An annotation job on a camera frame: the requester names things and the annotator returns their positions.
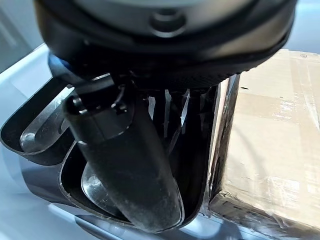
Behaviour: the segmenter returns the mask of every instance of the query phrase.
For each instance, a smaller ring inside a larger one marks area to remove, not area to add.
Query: plastic wrap
[[[319,79],[319,55],[288,50],[241,75],[219,127],[212,212],[273,239],[320,239]]]

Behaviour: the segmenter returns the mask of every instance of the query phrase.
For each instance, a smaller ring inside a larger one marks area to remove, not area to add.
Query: black plastic part
[[[81,187],[81,178],[87,161],[76,142],[71,146],[58,175],[59,187],[62,194],[75,206],[94,214],[95,216],[125,227],[133,228],[134,225],[126,218],[115,217],[92,203],[84,194]]]
[[[183,202],[148,109],[137,99],[134,116],[128,108],[113,121],[106,121],[106,115],[112,114],[109,111],[83,115],[66,112],[76,139],[83,137],[77,140],[85,159],[108,189],[113,203],[136,227],[151,233],[178,227],[184,220]],[[109,138],[110,129],[121,129],[115,126],[123,115],[121,122],[130,125]],[[82,121],[88,116],[94,118],[91,123]],[[125,121],[126,116],[133,117],[132,123]]]
[[[1,129],[1,143],[29,161],[52,166],[61,163],[74,141],[74,137],[67,129],[59,139],[46,149],[37,152],[24,152],[20,146],[20,137],[27,126],[40,112],[66,87],[67,83],[52,78],[34,96],[23,104],[3,125]]]
[[[286,43],[297,1],[277,1],[265,7],[268,2],[257,0],[246,12],[222,25],[172,39],[117,31],[87,15],[72,1],[37,0],[35,6],[44,41],[53,54],[73,66],[77,75],[81,76],[84,68],[86,73],[99,69],[110,72],[114,79],[130,72],[138,76],[135,82],[139,88],[186,89],[209,88],[254,68]],[[254,43],[261,49],[215,56],[225,44],[273,20],[278,25],[267,35],[268,40],[256,39]]]

